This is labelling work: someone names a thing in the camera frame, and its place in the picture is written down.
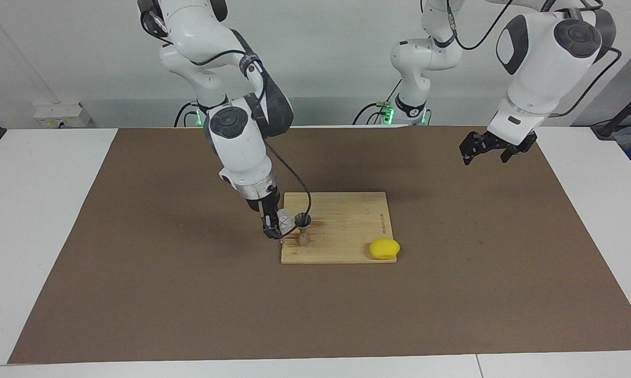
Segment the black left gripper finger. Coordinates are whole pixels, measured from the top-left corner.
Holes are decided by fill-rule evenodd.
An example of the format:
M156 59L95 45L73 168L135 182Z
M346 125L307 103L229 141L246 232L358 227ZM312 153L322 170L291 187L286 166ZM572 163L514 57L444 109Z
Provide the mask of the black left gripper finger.
M485 145L486 135L478 132L469 132L459 145L460 155L464 165L468 166L478 155L487 152Z
M502 163L507 163L510 158L514 157L515 155L528 152L535 144L536 139L536 132L531 131L529 132L529 134L527 134L527 136L525 136L520 144L512 144L504 141L503 152L500 155L500 160L502 161Z

